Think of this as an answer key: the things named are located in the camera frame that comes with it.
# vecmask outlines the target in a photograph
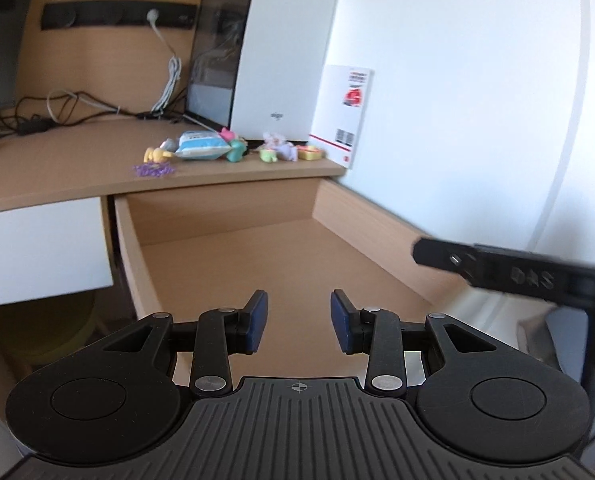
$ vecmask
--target blue finger pad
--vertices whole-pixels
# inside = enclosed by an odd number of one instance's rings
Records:
[[[268,318],[268,295],[264,292],[250,313],[250,327],[246,335],[246,351],[257,352]]]
[[[335,293],[331,294],[331,321],[340,342],[341,351],[351,352],[351,316]]]

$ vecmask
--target yellow stool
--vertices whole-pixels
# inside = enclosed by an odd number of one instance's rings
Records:
[[[18,379],[82,348],[99,324],[93,304],[89,291],[0,306],[0,349]]]

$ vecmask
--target open drawer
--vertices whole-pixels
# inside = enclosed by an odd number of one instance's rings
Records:
[[[455,274],[418,267],[420,232],[321,178],[242,182],[129,194],[116,200],[120,249],[138,317],[242,308],[268,292],[260,351],[231,356],[242,376],[361,376],[367,356],[344,355],[329,299],[343,288],[359,307],[421,321],[462,287]],[[190,355],[175,381],[188,384]]]

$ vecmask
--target metal pivot screw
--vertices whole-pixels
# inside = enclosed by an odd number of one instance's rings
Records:
[[[402,380],[394,375],[378,375],[371,381],[374,388],[382,390],[384,392],[392,392],[399,390],[402,387]]]
[[[216,375],[205,375],[195,381],[195,387],[203,392],[216,392],[226,386],[226,381]]]

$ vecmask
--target wooden desk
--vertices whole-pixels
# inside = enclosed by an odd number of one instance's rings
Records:
[[[0,211],[33,205],[171,187],[226,182],[339,176],[345,170],[330,160],[262,162],[179,161],[164,178],[136,176],[149,146],[194,129],[189,124],[116,120],[57,128],[27,137],[0,140]]]

